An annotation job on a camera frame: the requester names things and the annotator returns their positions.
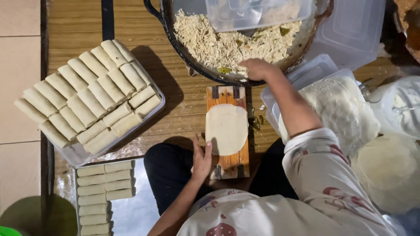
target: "wok handle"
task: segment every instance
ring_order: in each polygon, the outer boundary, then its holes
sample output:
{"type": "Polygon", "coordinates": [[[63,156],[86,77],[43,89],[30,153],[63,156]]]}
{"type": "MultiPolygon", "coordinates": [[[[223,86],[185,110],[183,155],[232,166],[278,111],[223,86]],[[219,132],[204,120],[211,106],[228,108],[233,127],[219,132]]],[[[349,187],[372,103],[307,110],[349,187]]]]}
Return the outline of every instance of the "wok handle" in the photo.
{"type": "Polygon", "coordinates": [[[331,16],[334,10],[334,0],[328,0],[328,6],[327,9],[320,15],[316,16],[315,18],[315,24],[319,25],[321,21],[325,18],[328,18],[331,16]]]}
{"type": "Polygon", "coordinates": [[[163,17],[162,14],[156,10],[155,7],[153,7],[152,3],[150,2],[150,0],[144,0],[144,6],[146,7],[146,9],[154,16],[156,16],[156,18],[163,23],[163,17]]]}

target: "white shirt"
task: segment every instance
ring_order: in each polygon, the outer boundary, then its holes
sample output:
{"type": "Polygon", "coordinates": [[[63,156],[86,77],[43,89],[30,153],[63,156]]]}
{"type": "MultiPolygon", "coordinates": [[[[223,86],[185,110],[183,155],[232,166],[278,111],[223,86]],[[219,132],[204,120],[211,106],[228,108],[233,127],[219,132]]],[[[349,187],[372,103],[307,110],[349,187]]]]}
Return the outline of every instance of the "white shirt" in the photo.
{"type": "Polygon", "coordinates": [[[178,236],[395,235],[363,191],[328,128],[286,144],[283,168],[298,200],[236,189],[194,203],[178,236]]]}

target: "wooden rolling board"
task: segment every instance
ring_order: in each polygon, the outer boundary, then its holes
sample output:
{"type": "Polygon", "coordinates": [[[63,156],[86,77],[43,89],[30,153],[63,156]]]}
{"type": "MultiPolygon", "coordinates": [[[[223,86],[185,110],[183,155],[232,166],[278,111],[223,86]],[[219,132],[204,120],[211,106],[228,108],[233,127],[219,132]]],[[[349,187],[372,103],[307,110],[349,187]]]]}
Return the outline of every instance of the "wooden rolling board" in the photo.
{"type": "MultiPolygon", "coordinates": [[[[207,111],[218,104],[232,104],[247,109],[245,88],[233,86],[207,87],[207,111]]],[[[210,179],[228,179],[249,177],[248,138],[242,149],[230,156],[212,155],[214,166],[210,179]]]]}

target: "tile floor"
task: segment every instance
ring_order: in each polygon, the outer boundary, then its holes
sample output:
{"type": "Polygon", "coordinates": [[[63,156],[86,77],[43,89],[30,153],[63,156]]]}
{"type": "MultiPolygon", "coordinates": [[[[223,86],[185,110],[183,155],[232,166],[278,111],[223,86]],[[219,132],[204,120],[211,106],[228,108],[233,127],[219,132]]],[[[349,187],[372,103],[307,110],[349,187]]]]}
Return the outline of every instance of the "tile floor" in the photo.
{"type": "Polygon", "coordinates": [[[40,132],[13,105],[26,88],[41,80],[40,1],[0,0],[0,22],[2,215],[17,201],[41,194],[40,132]]]}

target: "metal baking tray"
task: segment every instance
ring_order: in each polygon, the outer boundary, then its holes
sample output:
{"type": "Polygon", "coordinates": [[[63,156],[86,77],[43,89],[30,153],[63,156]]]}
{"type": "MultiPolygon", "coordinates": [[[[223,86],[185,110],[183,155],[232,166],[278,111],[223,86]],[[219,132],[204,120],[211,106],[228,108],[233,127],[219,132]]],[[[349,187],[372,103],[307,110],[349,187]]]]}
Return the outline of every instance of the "metal baking tray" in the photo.
{"type": "Polygon", "coordinates": [[[60,152],[60,154],[68,161],[68,163],[70,165],[73,165],[73,166],[76,166],[76,167],[77,166],[83,166],[86,163],[88,163],[90,160],[104,155],[105,153],[108,152],[109,149],[111,149],[113,146],[118,144],[121,140],[125,139],[129,134],[131,134],[132,132],[135,132],[140,127],[145,125],[149,120],[151,120],[155,115],[157,115],[159,112],[161,112],[165,108],[166,99],[165,99],[165,96],[163,95],[162,91],[159,89],[159,87],[156,85],[156,83],[153,81],[153,79],[150,77],[150,75],[147,73],[147,71],[144,69],[144,67],[140,64],[140,62],[138,60],[135,60],[135,62],[137,62],[140,65],[140,68],[144,71],[144,73],[147,75],[147,77],[151,81],[151,85],[153,85],[155,87],[155,89],[157,90],[159,96],[162,99],[161,103],[143,119],[143,122],[141,122],[138,126],[130,129],[125,135],[123,135],[121,138],[116,139],[114,142],[112,142],[106,148],[102,149],[102,151],[100,151],[98,154],[93,155],[93,154],[87,152],[83,148],[83,145],[81,143],[76,143],[76,144],[73,144],[69,147],[60,148],[59,146],[55,145],[52,142],[54,147],[58,150],[58,152],[60,152]]]}
{"type": "MultiPolygon", "coordinates": [[[[113,236],[146,236],[159,219],[159,213],[155,197],[153,196],[152,189],[150,188],[149,180],[147,179],[146,170],[144,169],[143,156],[123,161],[135,161],[134,178],[136,179],[136,182],[134,187],[136,188],[136,195],[132,198],[111,201],[111,224],[113,225],[111,230],[113,232],[113,236]]],[[[77,194],[78,184],[76,181],[77,169],[95,165],[77,167],[73,171],[74,183],[76,184],[76,214],[79,235],[81,225],[79,217],[79,195],[77,194]]]]}

